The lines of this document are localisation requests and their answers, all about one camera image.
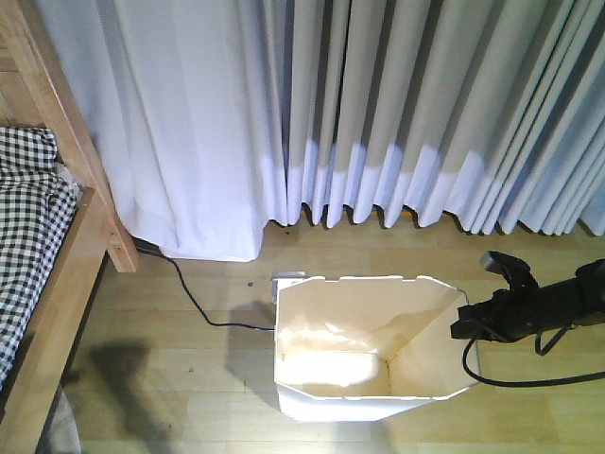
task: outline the power cord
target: power cord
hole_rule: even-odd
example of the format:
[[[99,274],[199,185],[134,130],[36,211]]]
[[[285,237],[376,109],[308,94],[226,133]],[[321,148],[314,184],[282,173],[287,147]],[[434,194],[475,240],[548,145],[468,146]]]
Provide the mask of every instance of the power cord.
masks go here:
[[[145,248],[141,248],[141,247],[138,247],[138,246],[137,246],[136,250],[139,253],[144,253],[146,255],[153,255],[154,257],[162,258],[163,260],[165,260],[166,262],[170,262],[174,266],[175,270],[177,271],[177,274],[179,275],[179,280],[181,281],[181,287],[182,287],[182,289],[185,291],[185,293],[189,297],[189,300],[193,303],[193,305],[196,307],[196,309],[198,310],[198,312],[201,314],[201,316],[204,318],[204,320],[209,325],[211,325],[211,326],[220,326],[220,327],[224,327],[224,326],[239,326],[241,328],[253,329],[255,331],[274,331],[275,330],[272,327],[255,326],[253,324],[247,324],[247,323],[236,323],[236,322],[218,323],[218,322],[213,322],[212,320],[210,320],[210,317],[208,317],[208,314],[206,314],[206,311],[198,303],[198,301],[196,300],[196,298],[193,296],[193,294],[189,290],[189,287],[187,286],[187,284],[185,283],[184,278],[182,277],[181,268],[179,267],[179,264],[177,264],[177,262],[175,260],[173,260],[170,257],[166,257],[165,255],[163,255],[161,253],[157,253],[155,251],[152,251],[152,250],[149,250],[149,249],[145,249]]]

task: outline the wooden bed rail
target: wooden bed rail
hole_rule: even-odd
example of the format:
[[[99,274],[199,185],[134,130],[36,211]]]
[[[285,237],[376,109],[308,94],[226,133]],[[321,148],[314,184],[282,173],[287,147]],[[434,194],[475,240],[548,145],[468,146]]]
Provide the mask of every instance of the wooden bed rail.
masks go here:
[[[136,248],[115,212],[107,177],[33,0],[0,0],[0,35],[0,120],[44,123],[55,132],[61,159],[95,190],[105,209],[112,262],[119,271],[136,271]]]

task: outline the bed leg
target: bed leg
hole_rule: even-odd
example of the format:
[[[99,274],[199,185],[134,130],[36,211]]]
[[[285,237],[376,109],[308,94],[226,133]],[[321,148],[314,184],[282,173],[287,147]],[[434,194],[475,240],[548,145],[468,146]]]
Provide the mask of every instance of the bed leg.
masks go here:
[[[121,225],[112,232],[108,253],[118,272],[135,272],[139,265],[139,253],[136,251],[132,236]]]

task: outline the open cardboard box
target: open cardboard box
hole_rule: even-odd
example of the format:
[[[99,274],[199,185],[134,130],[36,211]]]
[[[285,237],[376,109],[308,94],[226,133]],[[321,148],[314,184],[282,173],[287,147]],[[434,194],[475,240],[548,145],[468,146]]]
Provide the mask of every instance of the open cardboard box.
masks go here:
[[[276,304],[275,383],[292,418],[375,421],[475,384],[449,329],[466,295],[436,279],[289,279]]]

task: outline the wooden floor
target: wooden floor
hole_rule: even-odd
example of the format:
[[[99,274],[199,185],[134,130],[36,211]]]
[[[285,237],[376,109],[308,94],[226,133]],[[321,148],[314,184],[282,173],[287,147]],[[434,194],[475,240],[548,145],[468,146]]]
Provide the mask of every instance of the wooden floor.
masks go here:
[[[217,321],[270,325],[269,277],[431,275],[467,291],[472,302],[505,286],[479,258],[493,249],[524,258],[541,284],[572,277],[605,256],[605,238],[578,227],[546,237],[469,236],[451,218],[425,229],[402,218],[331,231],[306,223],[269,225],[250,263],[180,261],[199,301]],[[567,335],[540,358],[532,340],[483,342],[485,375],[528,379],[605,369],[605,325]],[[477,385],[449,401],[378,423],[304,424],[278,410],[270,333],[208,326],[174,270],[144,256],[136,274],[105,270],[66,392],[86,453],[597,453],[605,452],[605,382],[547,390]]]

